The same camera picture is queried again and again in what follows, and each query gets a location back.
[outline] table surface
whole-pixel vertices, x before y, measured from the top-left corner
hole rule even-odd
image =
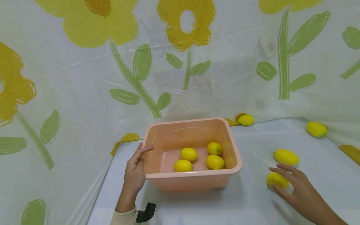
[[[268,167],[276,165],[272,152],[284,148],[297,154],[298,168],[334,211],[349,225],[358,224],[360,167],[327,138],[309,135],[305,125],[306,120],[288,118],[231,127],[243,166],[231,177],[226,189],[163,193],[146,181],[136,206],[144,210],[148,202],[157,204],[150,225],[312,224],[266,186]],[[88,225],[110,223],[123,185],[126,162],[139,142],[118,147]]]

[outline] artificial lemon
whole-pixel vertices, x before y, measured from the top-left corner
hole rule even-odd
[[[210,155],[220,155],[221,152],[222,152],[222,148],[221,148],[221,145],[218,143],[218,142],[210,142],[208,145],[207,145],[207,152],[210,154]]]
[[[238,119],[239,123],[244,126],[252,125],[254,123],[254,117],[252,115],[242,115]]]
[[[195,161],[198,158],[198,153],[193,148],[184,148],[180,152],[181,158],[190,162]]]
[[[206,157],[206,165],[212,170],[221,170],[225,167],[225,161],[217,155],[209,155]]]
[[[290,182],[285,179],[285,177],[281,174],[272,172],[270,173],[266,178],[267,185],[273,190],[273,187],[271,187],[272,184],[276,184],[282,189],[287,189],[290,186]]]
[[[190,161],[180,159],[174,164],[175,172],[190,172],[193,170],[193,165]]]
[[[276,161],[285,165],[294,166],[299,163],[297,155],[286,149],[278,149],[273,152],[273,155]]]
[[[314,137],[324,137],[328,130],[324,125],[318,122],[310,121],[306,124],[306,130]]]

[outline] sleeve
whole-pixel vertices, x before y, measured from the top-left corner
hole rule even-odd
[[[136,207],[124,213],[119,213],[114,210],[110,225],[138,225],[140,223],[136,223],[137,216],[138,210],[136,210]]]

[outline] pink plastic basin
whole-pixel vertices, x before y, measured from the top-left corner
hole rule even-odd
[[[210,170],[205,159],[207,145],[218,142],[222,146],[225,169]],[[144,138],[144,146],[154,145],[154,150],[143,154],[146,179],[161,191],[185,192],[222,189],[230,176],[242,166],[240,153],[229,124],[223,118],[186,120],[151,125]],[[175,172],[174,164],[181,159],[183,148],[194,148],[199,157],[192,162],[192,172]]]

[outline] right hand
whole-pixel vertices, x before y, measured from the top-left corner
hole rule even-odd
[[[326,204],[302,171],[283,164],[276,166],[278,168],[269,169],[283,175],[293,185],[294,192],[289,194],[275,184],[272,188],[298,213],[316,225],[346,225]]]

